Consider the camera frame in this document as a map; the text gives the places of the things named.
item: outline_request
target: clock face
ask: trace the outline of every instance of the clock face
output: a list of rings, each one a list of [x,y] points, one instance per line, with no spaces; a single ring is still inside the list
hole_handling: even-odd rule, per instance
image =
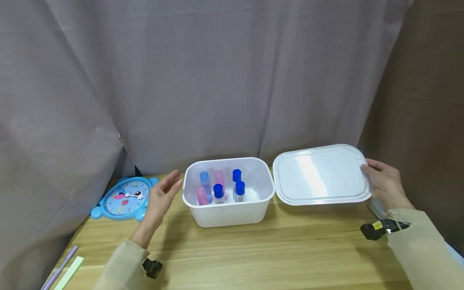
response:
[[[131,181],[116,188],[106,199],[104,206],[110,214],[128,214],[143,205],[149,191],[150,188],[144,182]]]

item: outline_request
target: black wrist strap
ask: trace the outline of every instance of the black wrist strap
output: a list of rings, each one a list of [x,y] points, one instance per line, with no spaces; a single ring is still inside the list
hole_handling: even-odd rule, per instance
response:
[[[152,261],[149,258],[146,258],[142,263],[142,267],[145,270],[147,277],[156,279],[158,274],[161,272],[161,269],[163,269],[163,264],[158,261]]]
[[[410,225],[410,223],[404,223],[394,219],[381,219],[373,224],[363,224],[360,230],[366,239],[376,241],[385,234],[399,232],[409,228]]]

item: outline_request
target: blue screw cap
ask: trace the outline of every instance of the blue screw cap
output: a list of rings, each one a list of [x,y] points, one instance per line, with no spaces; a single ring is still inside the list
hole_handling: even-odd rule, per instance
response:
[[[240,169],[234,169],[234,171],[232,171],[232,180],[233,182],[242,180],[242,171]]]
[[[235,194],[244,195],[245,194],[245,183],[243,181],[237,181],[235,184]]]
[[[202,185],[209,184],[209,174],[207,171],[200,172],[200,183]]]
[[[221,199],[224,196],[224,193],[222,192],[222,185],[216,184],[213,187],[214,190],[214,197],[217,199]]]

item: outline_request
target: hand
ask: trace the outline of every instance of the hand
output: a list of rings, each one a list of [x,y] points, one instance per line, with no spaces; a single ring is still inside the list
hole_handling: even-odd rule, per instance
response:
[[[147,249],[156,229],[161,225],[164,215],[168,212],[174,196],[182,187],[180,172],[174,170],[150,189],[148,207],[145,217],[130,236],[129,241]]]
[[[148,196],[148,207],[143,221],[159,226],[181,187],[182,179],[177,169],[155,184]]]
[[[380,161],[368,158],[366,161],[368,165],[361,165],[361,170],[369,176],[374,186],[374,196],[386,211],[394,208],[415,209],[406,197],[398,169]]]

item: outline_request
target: gray curtain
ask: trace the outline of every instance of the gray curtain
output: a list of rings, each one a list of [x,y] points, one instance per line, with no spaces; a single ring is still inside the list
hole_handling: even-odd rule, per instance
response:
[[[0,2],[2,288],[39,288],[132,165],[356,145],[409,5]]]

